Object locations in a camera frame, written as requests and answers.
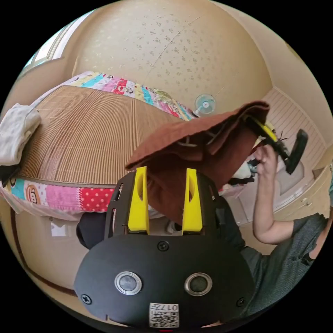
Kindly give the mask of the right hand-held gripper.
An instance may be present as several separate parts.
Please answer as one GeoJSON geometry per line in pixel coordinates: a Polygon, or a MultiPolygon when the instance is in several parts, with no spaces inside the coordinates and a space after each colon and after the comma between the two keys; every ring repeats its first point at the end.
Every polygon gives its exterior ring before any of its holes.
{"type": "Polygon", "coordinates": [[[252,116],[246,116],[246,126],[257,135],[260,142],[254,145],[254,150],[260,146],[270,145],[274,151],[280,156],[285,167],[289,167],[289,151],[282,139],[280,139],[275,130],[271,130],[267,125],[261,123],[252,116]]]}

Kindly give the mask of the person's right hand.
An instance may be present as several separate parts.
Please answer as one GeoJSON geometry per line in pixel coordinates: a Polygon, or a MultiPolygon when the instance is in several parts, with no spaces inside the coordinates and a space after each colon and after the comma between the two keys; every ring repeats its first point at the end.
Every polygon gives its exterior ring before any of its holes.
{"type": "Polygon", "coordinates": [[[259,181],[273,182],[278,166],[278,156],[272,146],[260,146],[254,152],[254,157],[258,161],[257,173],[259,181]]]}

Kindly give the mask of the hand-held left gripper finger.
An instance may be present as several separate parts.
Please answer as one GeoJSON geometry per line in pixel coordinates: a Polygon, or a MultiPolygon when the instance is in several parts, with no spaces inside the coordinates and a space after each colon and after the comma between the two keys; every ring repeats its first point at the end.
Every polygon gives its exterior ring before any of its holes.
{"type": "Polygon", "coordinates": [[[197,171],[187,168],[182,235],[200,233],[203,227],[197,171]]]}

